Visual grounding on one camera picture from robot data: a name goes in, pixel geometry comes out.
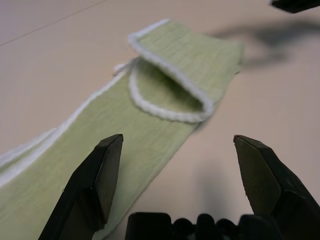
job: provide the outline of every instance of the white trim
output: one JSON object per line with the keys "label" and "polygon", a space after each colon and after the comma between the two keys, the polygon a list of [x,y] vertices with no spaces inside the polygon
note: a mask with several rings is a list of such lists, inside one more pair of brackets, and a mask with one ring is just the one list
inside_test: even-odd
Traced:
{"label": "white trim", "polygon": [[46,139],[56,128],[52,128],[49,131],[41,133],[39,136],[35,137],[31,141],[21,144],[16,148],[6,152],[5,154],[0,156],[0,168],[5,164],[10,163],[15,158],[19,157],[21,154],[25,153],[26,151],[32,149],[34,146],[41,143],[44,139]]}
{"label": "white trim", "polygon": [[152,115],[156,115],[163,119],[188,122],[188,123],[203,122],[208,117],[210,117],[214,112],[213,101],[210,98],[208,98],[204,92],[202,92],[199,88],[197,88],[193,84],[193,82],[188,77],[186,77],[179,69],[177,69],[173,65],[170,65],[168,62],[166,62],[163,58],[159,57],[158,55],[148,51],[138,42],[138,38],[142,37],[143,35],[149,33],[153,29],[167,22],[168,20],[164,19],[155,24],[152,24],[151,26],[144,28],[139,32],[132,33],[129,35],[128,41],[144,60],[154,64],[160,70],[168,71],[174,81],[179,83],[182,88],[184,88],[188,93],[190,93],[190,95],[192,95],[195,99],[197,99],[199,102],[202,103],[203,111],[197,112],[197,113],[175,112],[175,111],[163,109],[145,100],[139,92],[139,89],[137,86],[137,80],[136,80],[137,72],[139,69],[139,61],[134,62],[132,66],[132,72],[129,78],[130,79],[129,89],[130,89],[131,97],[134,103],[138,107],[140,107],[141,109],[143,109],[144,111]]}
{"label": "white trim", "polygon": [[12,167],[9,167],[4,172],[2,172],[0,174],[0,187],[10,182],[12,179],[14,179],[20,173],[22,173],[28,166],[30,166],[35,160],[37,160],[69,128],[69,126],[76,120],[79,114],[83,111],[83,109],[85,109],[85,107],[89,105],[89,103],[91,103],[96,97],[108,91],[116,82],[118,82],[127,73],[127,71],[128,68],[125,68],[107,85],[91,94],[90,97],[65,122],[63,122],[55,131],[53,131],[52,134],[47,139],[45,139],[44,142],[37,149],[32,151],[28,156],[19,161],[17,164],[13,165]]}

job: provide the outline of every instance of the green cloth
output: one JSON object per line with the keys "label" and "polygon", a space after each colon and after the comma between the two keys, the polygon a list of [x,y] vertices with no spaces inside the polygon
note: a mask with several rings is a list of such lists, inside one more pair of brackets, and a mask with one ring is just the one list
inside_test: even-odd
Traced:
{"label": "green cloth", "polygon": [[[215,106],[240,70],[243,54],[240,44],[192,33],[173,21],[136,40],[144,49],[183,72]],[[202,104],[182,89],[170,70],[143,59],[141,56],[137,82],[144,99],[172,111],[202,110]],[[127,69],[29,167],[0,188],[0,239],[38,239],[73,171],[101,139],[123,134],[117,188],[108,223],[93,237],[101,240],[119,224],[195,129],[197,123],[162,119],[137,107],[129,91],[131,72]],[[23,157],[16,157],[8,169],[38,151],[47,139]]]}

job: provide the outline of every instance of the folded fabric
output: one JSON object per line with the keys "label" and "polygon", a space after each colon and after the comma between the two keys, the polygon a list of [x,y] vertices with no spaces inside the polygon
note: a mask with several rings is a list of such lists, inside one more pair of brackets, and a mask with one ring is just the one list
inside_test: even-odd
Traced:
{"label": "folded fabric", "polygon": [[240,70],[239,43],[163,20],[129,36],[139,57],[58,128],[0,157],[0,239],[36,240],[73,171],[114,134],[124,142],[108,223],[121,221]]}

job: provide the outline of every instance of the white piping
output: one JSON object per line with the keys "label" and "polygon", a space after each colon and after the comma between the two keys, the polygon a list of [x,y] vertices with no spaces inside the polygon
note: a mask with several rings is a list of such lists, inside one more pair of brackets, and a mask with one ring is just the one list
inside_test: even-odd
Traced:
{"label": "white piping", "polygon": [[116,77],[114,77],[107,85],[98,91],[90,95],[90,97],[65,121],[63,122],[45,141],[34,151],[32,151],[27,157],[19,161],[17,164],[6,169],[0,174],[0,187],[10,182],[20,173],[22,173],[28,166],[30,166],[35,160],[37,160],[47,149],[49,149],[55,141],[69,128],[69,126],[75,121],[79,114],[83,111],[85,107],[91,103],[96,97],[100,96],[102,93],[108,91],[116,82],[118,82],[128,71],[125,68]]}
{"label": "white piping", "polygon": [[4,166],[5,164],[10,163],[15,158],[19,157],[21,154],[25,153],[26,151],[32,149],[34,146],[41,143],[44,139],[46,139],[56,128],[52,128],[49,131],[41,133],[39,136],[35,137],[31,141],[21,144],[16,148],[6,152],[5,154],[0,156],[0,167]]}
{"label": "white piping", "polygon": [[149,33],[153,29],[159,27],[162,24],[167,23],[168,20],[164,19],[155,24],[152,24],[139,32],[135,32],[129,35],[128,41],[131,46],[137,51],[137,53],[146,61],[156,65],[161,70],[166,70],[170,73],[170,76],[173,78],[174,81],[179,83],[182,88],[184,88],[188,93],[190,93],[195,99],[200,101],[203,106],[202,112],[197,113],[183,113],[183,112],[175,112],[163,109],[158,107],[151,102],[145,100],[137,86],[137,72],[139,70],[139,61],[136,60],[132,66],[132,71],[129,80],[129,90],[131,93],[131,97],[134,103],[143,109],[144,111],[161,117],[163,119],[168,119],[172,121],[181,121],[181,122],[188,122],[188,123],[198,123],[203,122],[208,117],[210,117],[214,112],[214,105],[210,98],[206,96],[204,92],[198,89],[192,81],[186,77],[179,69],[170,65],[166,62],[163,58],[159,57],[158,55],[148,51],[145,49],[140,43],[138,42],[138,38],[141,36]]}

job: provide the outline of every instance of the beige table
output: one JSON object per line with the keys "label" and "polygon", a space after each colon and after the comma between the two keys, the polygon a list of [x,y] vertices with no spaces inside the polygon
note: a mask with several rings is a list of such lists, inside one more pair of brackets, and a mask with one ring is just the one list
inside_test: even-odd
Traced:
{"label": "beige table", "polygon": [[[235,134],[272,147],[320,203],[320,8],[291,15],[263,0],[4,0],[0,13],[0,153],[58,126],[135,56],[129,33],[171,18],[243,41],[246,60],[214,117],[130,212],[235,222],[250,213]],[[109,239],[124,238],[127,218]]]}

